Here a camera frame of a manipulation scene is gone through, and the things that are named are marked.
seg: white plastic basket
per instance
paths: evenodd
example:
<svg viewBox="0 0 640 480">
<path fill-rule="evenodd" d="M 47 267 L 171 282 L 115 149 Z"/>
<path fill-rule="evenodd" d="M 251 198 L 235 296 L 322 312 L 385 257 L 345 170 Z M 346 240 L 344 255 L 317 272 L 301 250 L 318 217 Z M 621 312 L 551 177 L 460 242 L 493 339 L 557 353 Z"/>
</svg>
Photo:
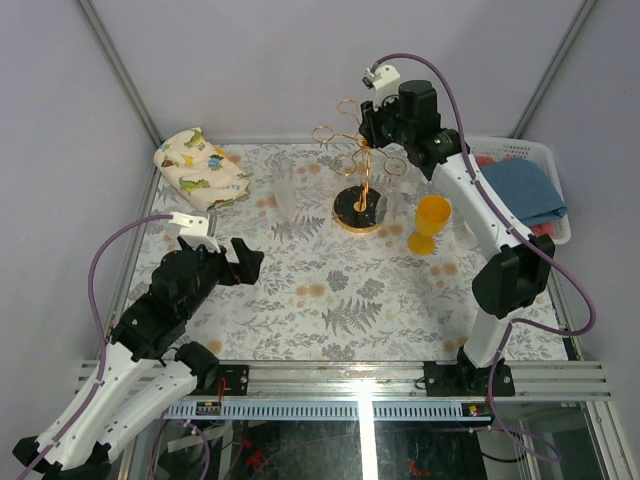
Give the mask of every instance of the white plastic basket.
<svg viewBox="0 0 640 480">
<path fill-rule="evenodd" d="M 501 162 L 505 157 L 531 160 L 546 173 L 553 186 L 556 187 L 560 197 L 564 200 L 551 150 L 541 143 L 497 137 L 467 137 L 466 140 L 471 147 L 472 154 L 486 155 L 496 162 Z M 568 215 L 553 221 L 551 224 L 553 225 L 553 235 L 551 235 L 553 241 L 557 245 L 567 243 L 571 238 Z"/>
</svg>

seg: black round base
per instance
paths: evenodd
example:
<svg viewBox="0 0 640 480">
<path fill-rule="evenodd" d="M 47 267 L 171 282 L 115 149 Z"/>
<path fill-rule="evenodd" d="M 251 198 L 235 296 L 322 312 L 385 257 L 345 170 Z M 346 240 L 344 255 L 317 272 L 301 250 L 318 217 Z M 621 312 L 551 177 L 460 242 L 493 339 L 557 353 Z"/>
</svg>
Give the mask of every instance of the black round base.
<svg viewBox="0 0 640 480">
<path fill-rule="evenodd" d="M 333 213 L 338 225 L 352 233 L 369 233 L 378 228 L 376 223 L 376 206 L 380 193 L 369 187 L 367 205 L 364 211 L 356 210 L 363 187 L 356 185 L 341 191 L 333 202 Z"/>
</svg>

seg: blue cloth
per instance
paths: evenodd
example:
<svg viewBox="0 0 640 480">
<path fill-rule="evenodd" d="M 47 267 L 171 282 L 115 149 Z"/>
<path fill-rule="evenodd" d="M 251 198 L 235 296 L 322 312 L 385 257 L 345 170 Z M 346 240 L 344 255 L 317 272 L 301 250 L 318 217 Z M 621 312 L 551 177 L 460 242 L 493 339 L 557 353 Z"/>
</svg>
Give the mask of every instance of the blue cloth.
<svg viewBox="0 0 640 480">
<path fill-rule="evenodd" d="M 511 212 L 531 227 L 558 220 L 567 206 L 535 163 L 513 158 L 481 167 L 482 174 Z"/>
</svg>

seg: tabletop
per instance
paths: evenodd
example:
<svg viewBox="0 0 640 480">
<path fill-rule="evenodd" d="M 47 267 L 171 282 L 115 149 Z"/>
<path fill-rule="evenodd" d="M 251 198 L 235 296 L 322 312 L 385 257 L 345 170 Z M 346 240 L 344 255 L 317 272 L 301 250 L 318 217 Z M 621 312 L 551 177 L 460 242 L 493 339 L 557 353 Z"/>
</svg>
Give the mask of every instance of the tabletop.
<svg viewBox="0 0 640 480">
<path fill-rule="evenodd" d="M 251 178 L 249 194 L 217 207 L 216 238 L 230 251 L 232 237 L 265 253 L 256 285 L 216 287 L 178 342 L 196 340 L 228 360 L 392 361 L 450 360 L 467 339 L 478 306 L 471 281 L 485 265 L 475 237 L 454 210 L 436 251 L 417 256 L 407 248 L 419 200 L 434 193 L 411 167 L 401 179 L 393 218 L 375 232 L 354 234 L 332 218 L 336 194 L 355 184 L 331 169 L 350 145 L 226 145 Z M 294 162 L 296 215 L 288 220 L 273 196 L 270 164 Z M 374 160 L 372 185 L 390 180 Z M 192 209 L 161 178 L 153 213 Z M 140 248 L 128 302 L 144 293 L 161 258 L 178 248 L 178 230 L 149 224 Z M 548 292 L 525 317 L 557 327 Z M 526 325 L 514 327 L 508 360 L 566 360 L 560 337 Z"/>
</svg>

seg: orange glass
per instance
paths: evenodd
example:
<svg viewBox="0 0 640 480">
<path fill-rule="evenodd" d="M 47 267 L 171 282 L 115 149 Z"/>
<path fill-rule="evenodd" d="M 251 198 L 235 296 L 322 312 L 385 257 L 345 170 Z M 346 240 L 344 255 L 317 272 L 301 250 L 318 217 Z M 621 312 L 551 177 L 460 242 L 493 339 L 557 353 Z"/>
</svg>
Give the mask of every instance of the orange glass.
<svg viewBox="0 0 640 480">
<path fill-rule="evenodd" d="M 451 217 L 451 204 L 439 195 L 427 195 L 416 210 L 416 232 L 409 235 L 407 246 L 416 255 L 429 255 L 436 248 L 433 239 Z"/>
</svg>

